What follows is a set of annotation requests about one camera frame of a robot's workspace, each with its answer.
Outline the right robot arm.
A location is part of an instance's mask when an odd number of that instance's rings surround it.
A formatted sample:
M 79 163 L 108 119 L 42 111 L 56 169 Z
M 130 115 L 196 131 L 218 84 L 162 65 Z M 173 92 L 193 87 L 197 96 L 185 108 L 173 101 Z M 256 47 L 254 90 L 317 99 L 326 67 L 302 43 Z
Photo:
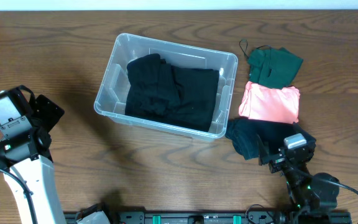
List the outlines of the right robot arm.
M 307 134 L 286 137 L 276 151 L 258 140 L 259 164 L 268 165 L 271 173 L 281 173 L 293 208 L 275 217 L 278 223 L 331 223 L 331 211 L 337 207 L 339 181 L 320 172 L 311 175 L 306 166 L 316 147 L 316 139 Z

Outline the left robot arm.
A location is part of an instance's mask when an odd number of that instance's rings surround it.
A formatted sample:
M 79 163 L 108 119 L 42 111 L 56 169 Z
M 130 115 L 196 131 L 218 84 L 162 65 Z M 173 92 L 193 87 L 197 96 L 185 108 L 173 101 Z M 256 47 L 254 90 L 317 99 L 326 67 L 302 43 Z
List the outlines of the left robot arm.
M 65 223 L 55 185 L 50 131 L 64 110 L 20 85 L 0 92 L 0 172 L 22 223 Z

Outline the dark green garment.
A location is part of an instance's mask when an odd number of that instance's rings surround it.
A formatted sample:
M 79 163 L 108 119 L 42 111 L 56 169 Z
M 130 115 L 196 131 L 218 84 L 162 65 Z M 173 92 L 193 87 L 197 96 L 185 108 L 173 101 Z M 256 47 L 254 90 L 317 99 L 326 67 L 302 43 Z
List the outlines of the dark green garment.
M 267 88 L 289 87 L 303 63 L 302 58 L 283 47 L 276 49 L 261 45 L 247 54 L 246 39 L 239 41 L 239 47 L 250 66 L 249 81 Z

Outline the large black garment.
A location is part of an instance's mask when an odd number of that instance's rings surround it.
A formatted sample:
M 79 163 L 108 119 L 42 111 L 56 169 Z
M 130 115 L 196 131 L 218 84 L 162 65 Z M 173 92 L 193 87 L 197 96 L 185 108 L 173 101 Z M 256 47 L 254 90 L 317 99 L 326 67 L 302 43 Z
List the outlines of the large black garment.
M 166 106 L 163 114 L 154 114 L 154 120 L 197 131 L 210 129 L 219 72 L 213 69 L 172 67 L 174 92 L 179 102 Z

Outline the small black garment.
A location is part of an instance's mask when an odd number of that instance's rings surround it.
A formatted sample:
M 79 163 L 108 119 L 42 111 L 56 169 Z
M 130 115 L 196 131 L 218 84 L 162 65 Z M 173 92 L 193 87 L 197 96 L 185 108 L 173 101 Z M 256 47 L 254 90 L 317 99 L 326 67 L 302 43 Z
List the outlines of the small black garment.
M 126 101 L 126 115 L 165 117 L 180 106 L 172 66 L 159 54 L 135 59 L 127 65 L 131 85 Z

